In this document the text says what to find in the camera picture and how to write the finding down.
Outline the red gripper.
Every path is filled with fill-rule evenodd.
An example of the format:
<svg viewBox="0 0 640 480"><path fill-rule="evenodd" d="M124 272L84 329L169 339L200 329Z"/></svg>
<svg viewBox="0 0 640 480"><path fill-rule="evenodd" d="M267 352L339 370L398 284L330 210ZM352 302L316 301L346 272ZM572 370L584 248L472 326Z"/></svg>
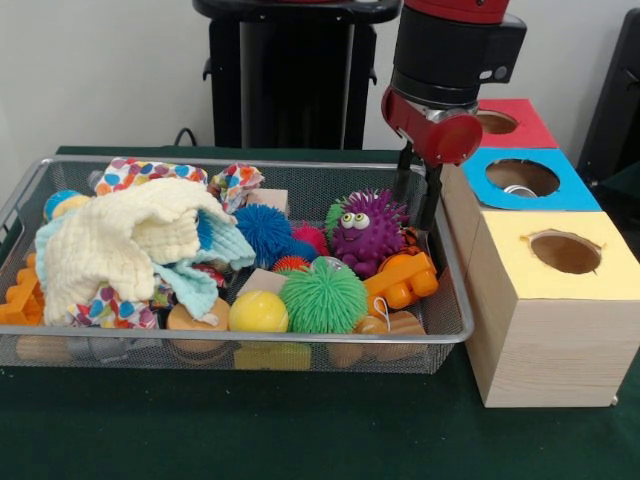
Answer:
<svg viewBox="0 0 640 480"><path fill-rule="evenodd" d="M425 165L426 191L421 197L416 226L430 232L440 199L442 165L460 165L479 148L483 128L474 110L431 109L411 102L388 87L381 110L389 127L408 143L401 150L392 189L392 199L406 195L414 153Z"/></svg>

